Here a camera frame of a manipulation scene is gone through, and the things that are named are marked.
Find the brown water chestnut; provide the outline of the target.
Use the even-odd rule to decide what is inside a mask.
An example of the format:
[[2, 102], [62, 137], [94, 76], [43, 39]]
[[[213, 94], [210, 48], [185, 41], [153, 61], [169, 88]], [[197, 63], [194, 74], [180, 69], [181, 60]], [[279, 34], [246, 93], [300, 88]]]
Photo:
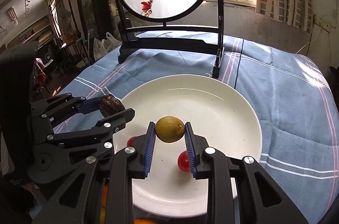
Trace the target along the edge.
[[99, 101], [99, 110], [103, 117], [109, 117], [125, 110], [122, 102], [112, 94], [101, 97]]

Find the red cherry tomato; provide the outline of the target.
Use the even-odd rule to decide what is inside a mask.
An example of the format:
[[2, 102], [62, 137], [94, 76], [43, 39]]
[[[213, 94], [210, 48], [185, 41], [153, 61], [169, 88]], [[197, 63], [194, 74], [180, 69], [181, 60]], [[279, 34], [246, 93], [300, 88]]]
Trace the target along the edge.
[[190, 172], [190, 164], [187, 156], [187, 151], [181, 152], [177, 159], [177, 165], [181, 171]]

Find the green yellow kumquat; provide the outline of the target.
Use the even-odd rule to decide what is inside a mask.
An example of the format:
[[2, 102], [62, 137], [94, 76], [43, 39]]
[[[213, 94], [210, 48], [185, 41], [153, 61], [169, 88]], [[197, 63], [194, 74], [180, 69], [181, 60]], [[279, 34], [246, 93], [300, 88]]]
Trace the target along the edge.
[[163, 142], [176, 142], [185, 134], [185, 125], [176, 117], [165, 116], [157, 121], [155, 125], [155, 133], [156, 136]]

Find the white plastic bag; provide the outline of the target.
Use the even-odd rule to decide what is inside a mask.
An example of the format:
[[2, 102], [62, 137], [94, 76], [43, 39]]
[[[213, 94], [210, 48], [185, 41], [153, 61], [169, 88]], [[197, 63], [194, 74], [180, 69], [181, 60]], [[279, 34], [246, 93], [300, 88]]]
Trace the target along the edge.
[[98, 61], [101, 58], [105, 57], [114, 49], [121, 46], [122, 42], [117, 40], [111, 33], [106, 33], [106, 39], [99, 40], [94, 38], [93, 43], [93, 53], [94, 53], [94, 60]]

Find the blue striped tablecloth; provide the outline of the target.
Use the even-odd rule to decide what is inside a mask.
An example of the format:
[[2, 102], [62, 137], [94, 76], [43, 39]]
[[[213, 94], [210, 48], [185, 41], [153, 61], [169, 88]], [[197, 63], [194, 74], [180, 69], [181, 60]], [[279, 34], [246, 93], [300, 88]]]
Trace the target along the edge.
[[[235, 87], [258, 116], [260, 164], [309, 223], [328, 214], [338, 196], [338, 109], [316, 64], [302, 55], [226, 36], [220, 80]], [[54, 93], [93, 98], [126, 96], [164, 76], [211, 76], [214, 57], [182, 51], [140, 50], [122, 64], [114, 50], [79, 75], [62, 76]]]

